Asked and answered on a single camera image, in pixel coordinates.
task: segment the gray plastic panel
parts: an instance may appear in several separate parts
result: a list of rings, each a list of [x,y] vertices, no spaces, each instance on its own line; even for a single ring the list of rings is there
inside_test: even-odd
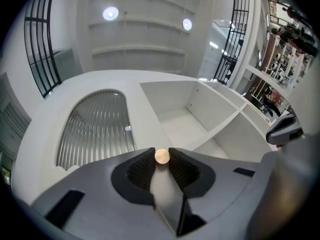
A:
[[[56,165],[68,170],[134,150],[125,96],[115,90],[102,90],[85,97],[72,110]]]
[[[201,154],[195,154],[193,152],[179,149],[182,152],[185,152],[186,155],[194,157],[196,159],[199,159],[199,161],[203,161],[204,158]],[[249,181],[247,184],[243,185],[243,189],[235,195],[235,193],[232,193],[232,189],[229,189],[228,178],[225,178],[221,175],[222,179],[220,179],[220,173],[218,171],[218,166],[214,167],[216,172],[216,183],[219,184],[220,187],[219,191],[221,191],[220,199],[215,198],[212,194],[208,192],[207,194],[209,196],[204,196],[203,198],[199,198],[199,200],[196,199],[189,199],[189,204],[191,206],[192,213],[198,214],[199,216],[208,216],[209,213],[212,212],[212,215],[210,216],[210,220],[207,220],[207,224],[203,227],[189,233],[186,236],[181,237],[185,240],[194,240],[194,239],[219,239],[219,240],[243,240],[247,239],[247,228],[249,221],[254,214],[256,208],[258,207],[264,192],[266,190],[269,178],[272,174],[273,168],[276,165],[277,162],[277,154],[278,152],[269,152],[266,153],[263,157],[260,163],[256,166],[256,171],[252,178],[249,178]],[[235,160],[229,160],[230,162],[237,163],[237,166],[239,163],[242,163],[240,161]],[[244,175],[240,175],[238,173],[235,173],[237,177],[247,177]],[[226,195],[226,192],[231,193],[232,196],[234,196],[234,200],[231,201],[228,205],[227,203],[221,199],[228,198]],[[219,213],[218,207],[216,208],[208,208],[208,212],[205,211],[204,208],[206,208],[206,205],[208,205],[209,202],[218,202],[222,205],[224,205],[224,209],[221,210]]]
[[[32,207],[45,216],[69,190],[77,190],[85,196],[63,231],[81,239],[172,239],[173,234],[152,206],[128,202],[111,183],[111,173],[118,164],[146,150],[86,164],[49,188]]]
[[[191,210],[206,222],[223,212],[241,194],[251,177],[233,172],[235,168],[256,171],[259,163],[212,157],[177,148],[187,156],[210,166],[215,172],[215,182],[200,198],[189,198]]]

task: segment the white pillar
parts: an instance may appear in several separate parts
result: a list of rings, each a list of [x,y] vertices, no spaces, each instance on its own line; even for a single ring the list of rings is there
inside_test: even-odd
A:
[[[200,0],[191,30],[191,38],[186,48],[187,58],[183,75],[197,78],[206,48],[209,43],[208,34],[212,26],[212,14],[215,0]]]
[[[227,87],[236,89],[239,85],[249,64],[252,53],[255,49],[260,24],[261,0],[249,0],[249,17],[247,30],[244,37],[243,47],[238,57],[238,62],[228,81]]]
[[[287,101],[297,115],[305,134],[316,134],[320,131],[320,58],[311,62],[308,73],[288,96]]]

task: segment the black slot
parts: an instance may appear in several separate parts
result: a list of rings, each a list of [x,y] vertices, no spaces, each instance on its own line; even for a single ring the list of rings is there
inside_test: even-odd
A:
[[[248,169],[244,169],[244,168],[240,168],[240,167],[235,168],[233,171],[237,174],[242,174],[242,175],[249,176],[249,177],[253,177],[255,174],[254,170],[248,170]]]
[[[70,190],[45,218],[59,229],[62,229],[84,196],[85,194],[80,191]]]

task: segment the white shelving unit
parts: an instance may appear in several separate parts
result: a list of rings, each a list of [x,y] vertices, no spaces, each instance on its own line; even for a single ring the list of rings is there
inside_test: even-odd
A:
[[[237,92],[217,82],[140,84],[173,147],[218,158],[259,162],[275,150],[270,124]]]
[[[270,63],[271,63],[271,60],[274,56],[276,43],[278,43],[279,40],[280,40],[280,38],[277,35],[275,38],[273,50],[272,50],[268,65],[270,65]],[[280,67],[278,67],[276,74],[273,77],[268,75],[265,71],[262,71],[262,73],[264,73],[268,77],[268,79],[266,80],[265,77],[264,78],[261,77],[261,79],[264,80],[265,82],[267,82],[273,88],[275,88],[281,94],[281,96],[283,96],[285,99],[290,94],[292,89],[295,88],[295,86],[299,83],[299,79],[302,78],[301,71],[304,71],[304,73],[306,73],[309,68],[308,65],[310,65],[310,62],[311,62],[311,58],[310,58],[308,60],[307,64],[304,64],[303,61],[304,61],[305,55],[300,54],[300,56],[298,57],[296,55],[296,51],[297,50],[295,47],[292,47],[289,43],[286,43],[284,48],[282,49],[282,52],[281,52],[281,59],[285,58],[285,60],[288,61],[284,75],[288,76],[289,72],[293,71],[293,75],[288,80],[288,83],[286,84],[286,86],[283,86],[282,84],[277,82],[277,80],[275,79]],[[251,72],[256,74],[255,70],[252,71],[250,68],[248,68],[248,70],[250,70]]]
[[[148,70],[181,74],[200,0],[87,0],[85,23],[92,67],[100,70]],[[117,7],[113,21],[103,11]]]

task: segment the white counter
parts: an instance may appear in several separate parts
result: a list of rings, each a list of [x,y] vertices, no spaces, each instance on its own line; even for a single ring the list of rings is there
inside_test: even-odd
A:
[[[226,137],[219,135],[219,132],[223,133],[222,130],[228,125],[237,128],[237,121],[232,121],[238,118],[238,113],[243,115],[240,118],[242,125],[253,125],[248,127],[253,131],[249,135],[258,134],[253,150],[261,147],[261,152],[256,156],[250,154],[254,156],[253,161],[260,161],[265,152],[272,150],[255,122],[241,111],[243,106],[237,107],[195,78],[142,70],[93,71],[63,82],[37,111],[21,142],[12,175],[12,189],[18,198],[31,204],[44,190],[78,168],[73,166],[65,171],[56,166],[60,139],[67,119],[77,103],[85,96],[104,89],[114,89],[124,94],[137,150],[149,147],[187,148],[192,143],[192,150],[196,150],[210,138],[213,141],[214,137],[226,149]],[[237,159],[235,151],[237,148],[241,149],[235,143],[232,155],[229,156],[232,159]],[[209,151],[207,155],[214,155],[212,150]]]

